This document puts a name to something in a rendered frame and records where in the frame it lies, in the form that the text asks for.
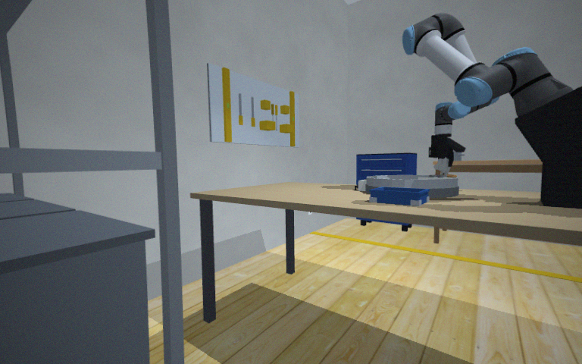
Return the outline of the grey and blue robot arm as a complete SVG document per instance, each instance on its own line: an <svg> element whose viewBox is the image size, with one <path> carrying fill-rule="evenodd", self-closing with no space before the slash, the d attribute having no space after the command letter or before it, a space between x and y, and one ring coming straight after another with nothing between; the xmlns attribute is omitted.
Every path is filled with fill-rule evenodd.
<svg viewBox="0 0 582 364"><path fill-rule="evenodd" d="M573 91L555 79L528 47L503 55L492 67L476 63L464 34L459 20L439 13L411 25L402 35L407 55L425 56L455 82L458 101L436 105L435 134L452 133L452 120L489 106L506 93L520 116Z"/></svg>

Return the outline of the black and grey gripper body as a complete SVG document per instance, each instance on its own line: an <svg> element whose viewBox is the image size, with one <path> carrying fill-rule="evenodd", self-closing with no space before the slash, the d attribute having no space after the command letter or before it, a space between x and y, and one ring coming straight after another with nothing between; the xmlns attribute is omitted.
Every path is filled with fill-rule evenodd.
<svg viewBox="0 0 582 364"><path fill-rule="evenodd" d="M429 157L431 157L431 158L438 158L438 157L446 158L450 155L451 152L453 152L453 148L448 143L446 143L447 136L451 137L452 134L444 133L444 134L438 134L438 135L431 136L431 147L429 147ZM446 146L446 147L441 147L441 146ZM450 147L448 147L448 146L450 146Z"/></svg>

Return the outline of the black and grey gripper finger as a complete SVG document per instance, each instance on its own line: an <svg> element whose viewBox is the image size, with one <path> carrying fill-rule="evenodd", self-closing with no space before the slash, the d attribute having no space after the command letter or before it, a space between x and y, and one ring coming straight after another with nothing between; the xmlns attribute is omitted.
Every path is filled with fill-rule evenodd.
<svg viewBox="0 0 582 364"><path fill-rule="evenodd" d="M441 171L441 174L444 174L444 173L445 173L445 171L442 171L442 170L440 170L440 169L438 168L438 166L439 166L440 164L442 164L442 161L443 161L443 158L438 158L438 163L437 163L436 165L434 165L434 169L437 169L437 170Z"/></svg>
<svg viewBox="0 0 582 364"><path fill-rule="evenodd" d="M448 174L449 173L449 169L452 167L453 160L454 160L454 152L451 152L450 155L447 158L444 158L443 159L442 164L440 164L438 166L438 168L440 170L445 171L444 174Z"/></svg>

